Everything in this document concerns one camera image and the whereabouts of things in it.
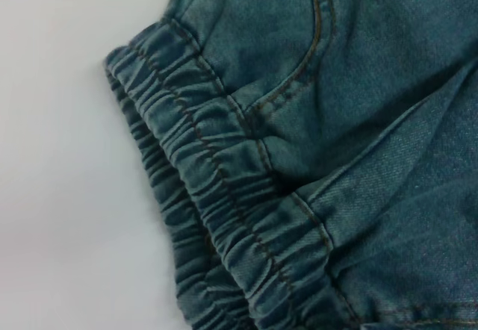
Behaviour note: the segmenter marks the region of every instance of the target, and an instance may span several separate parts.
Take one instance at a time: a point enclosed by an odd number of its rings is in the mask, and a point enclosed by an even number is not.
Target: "blue denim fabric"
[[[478,329],[478,0],[171,0],[105,65],[194,329]]]

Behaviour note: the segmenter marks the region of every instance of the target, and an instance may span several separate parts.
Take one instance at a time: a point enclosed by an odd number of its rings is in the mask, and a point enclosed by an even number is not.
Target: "denim shorts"
[[[478,0],[171,0],[105,68],[193,329],[478,329]]]

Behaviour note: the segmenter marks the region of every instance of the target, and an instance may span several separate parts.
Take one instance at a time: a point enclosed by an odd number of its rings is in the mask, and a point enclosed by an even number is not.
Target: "jeans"
[[[478,329],[478,0],[171,0],[105,68],[193,329]]]

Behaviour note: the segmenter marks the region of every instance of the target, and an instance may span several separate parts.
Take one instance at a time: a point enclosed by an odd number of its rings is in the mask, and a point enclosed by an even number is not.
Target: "denim texture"
[[[478,329],[478,0],[171,0],[105,68],[193,329]]]

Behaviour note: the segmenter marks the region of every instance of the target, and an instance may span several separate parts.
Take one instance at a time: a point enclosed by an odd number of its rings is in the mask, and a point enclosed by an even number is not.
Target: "white surface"
[[[0,0],[0,329],[188,329],[103,75],[168,0]]]

